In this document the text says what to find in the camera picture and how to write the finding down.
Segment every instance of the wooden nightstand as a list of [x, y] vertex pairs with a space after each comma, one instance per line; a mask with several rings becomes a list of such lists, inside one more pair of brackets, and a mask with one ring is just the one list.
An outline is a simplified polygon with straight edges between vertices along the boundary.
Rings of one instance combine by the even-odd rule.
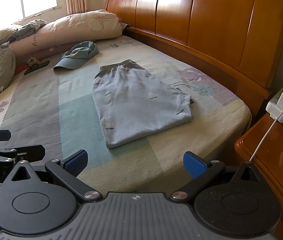
[[[273, 121], [268, 113], [265, 114], [236, 141], [235, 151], [243, 160], [249, 160]], [[283, 123], [277, 122], [274, 125], [255, 155], [253, 163], [271, 186], [283, 209]], [[276, 236], [283, 239], [283, 214], [277, 226]]]

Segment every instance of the white cable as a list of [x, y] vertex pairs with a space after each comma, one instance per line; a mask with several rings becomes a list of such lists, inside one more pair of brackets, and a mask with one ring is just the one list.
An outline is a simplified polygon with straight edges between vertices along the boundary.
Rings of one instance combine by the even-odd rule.
[[257, 151], [259, 150], [261, 144], [263, 143], [264, 139], [266, 138], [266, 136], [269, 134], [270, 130], [272, 129], [272, 127], [275, 125], [275, 123], [277, 122], [278, 118], [283, 114], [283, 111], [280, 113], [279, 116], [277, 116], [277, 118], [274, 120], [274, 122], [272, 123], [272, 125], [269, 127], [268, 131], [265, 133], [265, 135], [263, 136], [263, 138], [261, 139], [260, 143], [258, 144], [256, 150], [254, 151], [253, 155], [251, 156], [249, 161], [252, 161], [252, 159], [255, 157]]

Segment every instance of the headboard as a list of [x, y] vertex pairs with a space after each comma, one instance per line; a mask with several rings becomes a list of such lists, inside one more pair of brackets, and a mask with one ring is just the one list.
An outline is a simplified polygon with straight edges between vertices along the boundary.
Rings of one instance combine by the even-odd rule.
[[283, 49], [283, 0], [107, 0], [124, 34], [200, 69], [258, 112]]

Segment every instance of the screw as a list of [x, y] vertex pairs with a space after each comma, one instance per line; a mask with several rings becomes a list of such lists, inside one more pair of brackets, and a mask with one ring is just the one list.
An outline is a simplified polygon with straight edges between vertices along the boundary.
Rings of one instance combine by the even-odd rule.
[[100, 193], [97, 191], [91, 190], [91, 191], [87, 191], [83, 196], [87, 199], [93, 200], [93, 199], [99, 198]]
[[188, 194], [186, 192], [183, 191], [175, 191], [174, 193], [171, 194], [171, 196], [174, 199], [185, 199], [188, 197]]

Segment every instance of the patterned bed sheet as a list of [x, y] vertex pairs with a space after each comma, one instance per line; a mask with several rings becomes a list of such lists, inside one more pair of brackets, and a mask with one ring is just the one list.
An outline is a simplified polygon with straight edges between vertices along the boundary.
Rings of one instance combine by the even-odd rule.
[[[78, 176], [102, 194], [108, 191], [170, 193], [191, 177], [183, 154], [212, 159], [233, 145], [250, 125], [249, 108], [212, 78], [124, 35], [96, 42], [99, 54], [77, 70], [53, 70], [61, 55], [40, 70], [14, 76], [0, 93], [0, 129], [11, 140], [0, 147], [42, 144], [41, 161], [64, 159], [85, 149], [88, 166]], [[132, 59], [163, 82], [191, 95], [194, 120], [169, 130], [107, 149], [92, 99], [91, 86], [102, 65]]]

